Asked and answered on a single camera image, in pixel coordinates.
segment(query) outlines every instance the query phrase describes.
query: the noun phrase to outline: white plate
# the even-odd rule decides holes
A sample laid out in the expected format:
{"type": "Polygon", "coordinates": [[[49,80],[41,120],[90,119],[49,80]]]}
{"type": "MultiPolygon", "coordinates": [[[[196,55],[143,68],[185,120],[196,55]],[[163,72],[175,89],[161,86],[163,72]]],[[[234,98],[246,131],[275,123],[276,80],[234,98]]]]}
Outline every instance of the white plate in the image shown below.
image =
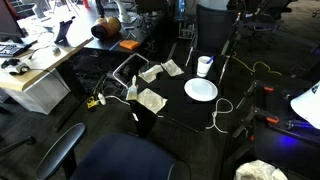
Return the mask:
{"type": "Polygon", "coordinates": [[[211,101],[218,95],[217,87],[210,81],[202,78],[190,79],[184,90],[194,100],[211,101]]]}

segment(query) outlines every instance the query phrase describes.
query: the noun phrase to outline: white cable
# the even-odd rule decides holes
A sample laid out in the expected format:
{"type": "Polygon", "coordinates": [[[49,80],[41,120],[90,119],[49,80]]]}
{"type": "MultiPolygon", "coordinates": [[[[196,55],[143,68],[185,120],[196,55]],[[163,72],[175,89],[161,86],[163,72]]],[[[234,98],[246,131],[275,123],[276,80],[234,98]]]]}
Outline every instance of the white cable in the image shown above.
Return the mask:
{"type": "Polygon", "coordinates": [[[228,133],[228,131],[222,131],[219,129],[219,127],[216,125],[216,117],[217,117],[218,113],[230,113],[232,110],[233,110],[233,105],[228,99],[225,99],[225,98],[218,99],[217,103],[216,103],[216,110],[214,112],[212,112],[212,125],[210,127],[206,127],[206,129],[211,129],[211,128],[215,127],[221,133],[228,133]],[[219,104],[220,100],[227,101],[231,105],[231,109],[229,111],[218,111],[218,104],[219,104]]]}
{"type": "Polygon", "coordinates": [[[126,104],[126,105],[130,106],[129,103],[127,103],[127,102],[125,102],[125,101],[122,101],[122,100],[121,100],[120,98],[118,98],[117,96],[106,96],[105,98],[106,98],[106,99],[108,99],[108,98],[115,98],[115,99],[117,99],[118,101],[122,102],[123,104],[126,104]]]}

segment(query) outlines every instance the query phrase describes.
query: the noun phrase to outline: computer monitor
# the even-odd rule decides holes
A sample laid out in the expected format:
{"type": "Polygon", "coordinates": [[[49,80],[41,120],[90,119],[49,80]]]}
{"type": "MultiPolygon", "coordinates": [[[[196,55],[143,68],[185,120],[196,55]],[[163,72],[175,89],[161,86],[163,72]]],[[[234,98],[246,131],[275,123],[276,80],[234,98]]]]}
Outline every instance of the computer monitor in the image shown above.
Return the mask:
{"type": "Polygon", "coordinates": [[[25,35],[7,3],[6,0],[0,1],[0,36],[8,37],[15,43],[22,43],[21,38],[25,35]]]}

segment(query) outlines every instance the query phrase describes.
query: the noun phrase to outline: paper cup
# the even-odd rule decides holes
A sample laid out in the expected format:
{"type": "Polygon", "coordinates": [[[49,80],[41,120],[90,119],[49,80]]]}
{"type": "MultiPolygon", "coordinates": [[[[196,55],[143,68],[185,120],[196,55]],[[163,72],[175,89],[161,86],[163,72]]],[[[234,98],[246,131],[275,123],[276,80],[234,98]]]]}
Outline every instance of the paper cup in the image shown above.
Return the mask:
{"type": "Polygon", "coordinates": [[[209,64],[207,64],[209,59],[210,59],[210,57],[208,57],[208,56],[200,56],[198,58],[197,75],[199,77],[206,77],[207,76],[208,71],[213,63],[213,61],[211,61],[209,64]]]}

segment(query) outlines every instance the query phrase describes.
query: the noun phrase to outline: napkin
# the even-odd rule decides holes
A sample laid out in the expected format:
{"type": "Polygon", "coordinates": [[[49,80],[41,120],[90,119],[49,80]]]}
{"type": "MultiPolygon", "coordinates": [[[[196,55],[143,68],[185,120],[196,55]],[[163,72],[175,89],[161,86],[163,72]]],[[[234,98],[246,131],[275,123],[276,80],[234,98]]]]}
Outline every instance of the napkin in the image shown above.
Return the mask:
{"type": "Polygon", "coordinates": [[[160,65],[154,65],[152,68],[147,70],[146,72],[140,73],[139,76],[145,80],[147,83],[152,82],[157,78],[157,74],[162,72],[163,69],[160,65]]]}
{"type": "Polygon", "coordinates": [[[137,101],[153,113],[157,114],[158,111],[166,105],[167,99],[162,98],[157,93],[146,88],[138,95],[137,101]]]}
{"type": "Polygon", "coordinates": [[[182,74],[183,71],[174,63],[172,59],[162,64],[162,67],[169,73],[170,76],[177,76],[182,74]]]}

